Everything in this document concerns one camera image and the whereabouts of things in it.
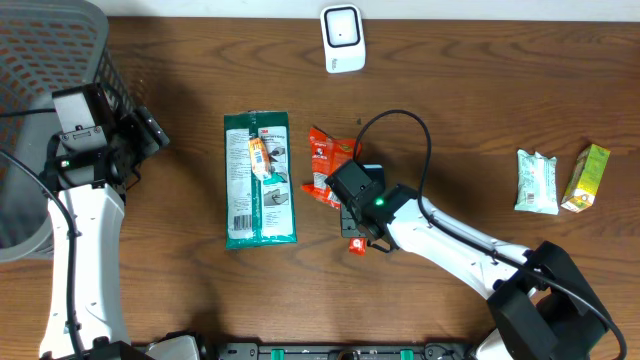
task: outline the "wooden table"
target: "wooden table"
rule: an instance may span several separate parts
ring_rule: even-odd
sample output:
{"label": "wooden table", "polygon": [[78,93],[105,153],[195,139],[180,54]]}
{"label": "wooden table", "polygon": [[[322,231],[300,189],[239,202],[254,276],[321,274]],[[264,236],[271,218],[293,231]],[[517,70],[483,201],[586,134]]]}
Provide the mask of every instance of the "wooden table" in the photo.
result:
{"label": "wooden table", "polygon": [[[122,228],[122,303],[146,342],[191,327],[213,341],[478,342],[483,299],[417,256],[340,238],[336,210],[300,191],[312,180],[308,132],[355,137],[390,109],[433,136],[426,195],[499,239],[566,249],[640,357],[640,25],[366,21],[363,71],[329,75],[317,20],[111,19],[110,49],[171,147],[143,168]],[[225,251],[223,115],[289,112],[299,242]],[[611,149],[595,207],[515,212],[516,150],[558,158],[558,193],[589,143]],[[417,185],[419,128],[394,117],[363,159]],[[33,359],[44,334],[51,263],[0,266],[0,357]],[[592,359],[617,354],[607,335]]]}

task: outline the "green clip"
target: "green clip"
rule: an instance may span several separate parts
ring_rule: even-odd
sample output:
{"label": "green clip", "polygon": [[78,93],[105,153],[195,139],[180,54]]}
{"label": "green clip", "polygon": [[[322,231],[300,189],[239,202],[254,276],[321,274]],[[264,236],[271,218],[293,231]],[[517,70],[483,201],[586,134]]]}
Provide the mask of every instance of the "green clip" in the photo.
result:
{"label": "green clip", "polygon": [[284,350],[271,350],[271,360],[284,360]]}
{"label": "green clip", "polygon": [[400,360],[413,360],[413,350],[401,350]]}

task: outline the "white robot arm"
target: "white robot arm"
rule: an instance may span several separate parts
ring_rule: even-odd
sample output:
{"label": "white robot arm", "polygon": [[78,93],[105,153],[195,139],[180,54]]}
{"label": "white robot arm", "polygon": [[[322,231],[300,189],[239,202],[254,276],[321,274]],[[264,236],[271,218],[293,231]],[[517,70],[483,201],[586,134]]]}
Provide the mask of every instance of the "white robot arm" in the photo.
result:
{"label": "white robot arm", "polygon": [[[326,183],[369,243],[383,239],[391,250],[433,261],[487,300],[497,330],[468,354],[473,359],[584,359],[608,330],[601,319],[610,319],[604,306],[559,247],[545,242],[532,251],[494,239],[406,186],[385,191],[355,161],[338,168]],[[529,298],[536,289],[544,290],[551,277],[571,283],[592,308],[555,288],[534,306]]]}
{"label": "white robot arm", "polygon": [[[91,185],[60,191],[58,197],[74,218],[76,232],[75,309],[78,334],[85,349],[95,339],[130,343],[120,305],[118,244],[124,218],[124,202],[111,186]],[[53,359],[73,354],[66,326],[68,226],[52,202],[49,214],[53,224],[55,253],[51,311],[40,357]]]}

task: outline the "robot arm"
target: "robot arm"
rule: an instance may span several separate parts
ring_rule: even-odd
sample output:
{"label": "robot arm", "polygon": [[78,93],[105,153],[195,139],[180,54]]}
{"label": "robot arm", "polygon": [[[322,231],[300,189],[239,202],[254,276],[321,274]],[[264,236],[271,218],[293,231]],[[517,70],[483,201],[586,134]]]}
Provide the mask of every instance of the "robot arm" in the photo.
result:
{"label": "robot arm", "polygon": [[[111,186],[83,185],[58,193],[75,219],[75,308],[80,342],[91,349],[95,339],[130,343],[120,305],[118,244],[124,218],[124,202]],[[69,240],[60,210],[49,204],[54,252],[51,311],[40,357],[60,359],[73,354],[66,326],[66,288]]]}
{"label": "robot arm", "polygon": [[572,284],[610,320],[578,267],[558,246],[545,242],[531,251],[494,239],[444,214],[406,186],[385,192],[355,161],[343,164],[326,183],[370,240],[382,239],[391,250],[433,261],[487,300],[497,330],[469,354],[474,359],[585,359],[608,331],[593,311],[565,292],[552,288],[537,306],[531,302],[536,289],[548,287],[527,275],[540,271]]}
{"label": "robot arm", "polygon": [[[450,231],[486,249],[506,254],[520,264],[527,260],[524,254],[529,249],[525,246],[494,239],[438,210],[427,198],[423,197],[422,201],[432,218]],[[416,199],[408,200],[395,212],[394,217],[387,225],[387,233],[400,249],[431,260],[469,285],[484,299],[495,292],[496,282],[507,281],[516,272],[513,267],[451,239],[442,230],[431,225],[420,213]]]}
{"label": "robot arm", "polygon": [[75,318],[80,351],[89,351],[92,359],[118,358],[114,354],[150,359],[129,345],[120,305],[119,236],[129,178],[139,178],[136,168],[167,146],[169,139],[146,108],[125,110],[120,94],[108,85],[61,90],[52,98],[56,114],[51,116],[56,119],[51,120],[60,122],[62,133],[49,142],[40,178],[69,212],[76,239],[75,257],[69,259],[69,226],[50,200],[53,290],[40,357],[67,359],[76,353],[67,314],[68,264],[73,260],[75,316],[71,319]]}

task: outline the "orange snack bag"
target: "orange snack bag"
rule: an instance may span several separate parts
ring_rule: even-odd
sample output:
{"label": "orange snack bag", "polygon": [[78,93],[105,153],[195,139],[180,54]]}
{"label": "orange snack bag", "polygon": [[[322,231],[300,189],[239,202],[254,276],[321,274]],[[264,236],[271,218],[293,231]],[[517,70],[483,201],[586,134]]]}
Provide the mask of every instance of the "orange snack bag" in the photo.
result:
{"label": "orange snack bag", "polygon": [[249,152],[251,153],[251,171],[260,180],[271,178],[271,166],[269,155],[262,139],[254,137],[249,140]]}
{"label": "orange snack bag", "polygon": [[[302,190],[308,192],[317,200],[340,209],[340,201],[324,183],[324,180],[340,165],[352,158],[356,140],[336,140],[318,128],[313,127],[309,132],[309,142],[311,143],[313,184],[302,185]],[[358,146],[357,155],[360,154],[361,150],[362,145]]]}

